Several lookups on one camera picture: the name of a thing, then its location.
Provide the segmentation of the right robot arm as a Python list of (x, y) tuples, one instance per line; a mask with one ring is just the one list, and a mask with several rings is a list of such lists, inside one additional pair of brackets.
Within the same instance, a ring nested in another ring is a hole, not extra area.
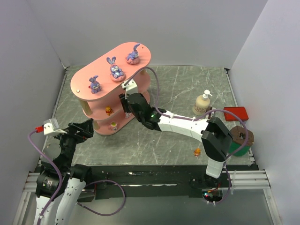
[(120, 94), (119, 99), (124, 112), (133, 114), (147, 129), (173, 132), (202, 142), (208, 156), (206, 174), (215, 179), (220, 177), (233, 141), (229, 129), (220, 118), (212, 116), (210, 119), (196, 120), (156, 109), (141, 93)]

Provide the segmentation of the small purple bunny toy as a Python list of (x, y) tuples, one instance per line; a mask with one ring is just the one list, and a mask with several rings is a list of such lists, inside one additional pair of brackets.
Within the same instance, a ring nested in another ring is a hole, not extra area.
[(90, 90), (92, 94), (96, 94), (101, 91), (100, 83), (97, 81), (98, 75), (95, 75), (89, 79), (90, 81)]

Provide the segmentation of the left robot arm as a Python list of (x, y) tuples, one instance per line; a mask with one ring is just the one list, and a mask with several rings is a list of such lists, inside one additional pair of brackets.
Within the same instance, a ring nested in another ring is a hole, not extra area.
[(39, 148), (44, 158), (36, 187), (36, 225), (66, 225), (84, 187), (91, 181), (92, 171), (86, 165), (72, 166), (76, 146), (94, 135), (94, 120), (69, 123), (60, 129), (55, 118), (44, 121), (31, 133), (43, 133), (59, 140), (60, 152), (49, 157)]

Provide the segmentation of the orange bear toy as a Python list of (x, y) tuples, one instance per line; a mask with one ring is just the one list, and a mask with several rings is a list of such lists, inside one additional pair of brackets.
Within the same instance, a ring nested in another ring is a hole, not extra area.
[(113, 109), (110, 106), (107, 106), (105, 108), (105, 113), (110, 116), (113, 113)]
[(195, 149), (194, 156), (198, 157), (198, 156), (200, 156), (200, 154), (201, 154), (201, 150), (199, 148)]

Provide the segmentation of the pink blue patterned egg toy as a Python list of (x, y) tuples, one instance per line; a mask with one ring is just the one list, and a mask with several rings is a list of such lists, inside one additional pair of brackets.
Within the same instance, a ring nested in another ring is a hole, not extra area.
[(126, 117), (126, 118), (129, 118), (130, 116), (131, 116), (131, 113), (130, 113), (130, 112), (126, 112), (126, 113), (125, 113), (125, 117)]

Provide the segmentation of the pink toy with yellow top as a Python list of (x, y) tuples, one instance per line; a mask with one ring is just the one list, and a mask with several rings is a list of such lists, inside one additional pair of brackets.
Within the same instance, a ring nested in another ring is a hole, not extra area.
[(115, 121), (112, 121), (110, 125), (108, 126), (108, 129), (111, 131), (116, 131), (118, 129), (118, 123)]

